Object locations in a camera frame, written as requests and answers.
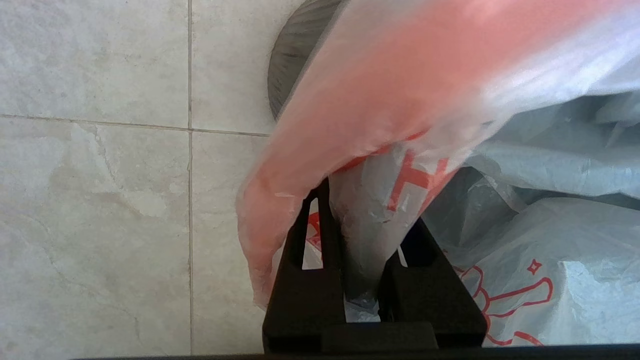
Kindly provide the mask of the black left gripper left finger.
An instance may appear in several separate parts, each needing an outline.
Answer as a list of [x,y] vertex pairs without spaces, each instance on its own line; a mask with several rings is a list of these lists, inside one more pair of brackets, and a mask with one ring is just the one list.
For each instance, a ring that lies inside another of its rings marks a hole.
[[[325,179],[302,202],[286,235],[262,325],[265,353],[321,353],[323,333],[346,323],[342,234]],[[303,269],[310,207],[318,202],[322,268]]]

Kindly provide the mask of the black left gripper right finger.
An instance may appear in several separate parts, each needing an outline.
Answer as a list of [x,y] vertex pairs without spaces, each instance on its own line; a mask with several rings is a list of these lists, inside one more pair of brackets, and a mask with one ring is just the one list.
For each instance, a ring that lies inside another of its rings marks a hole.
[[383,322],[428,323],[440,348],[480,348],[488,325],[422,219],[387,260],[378,287]]

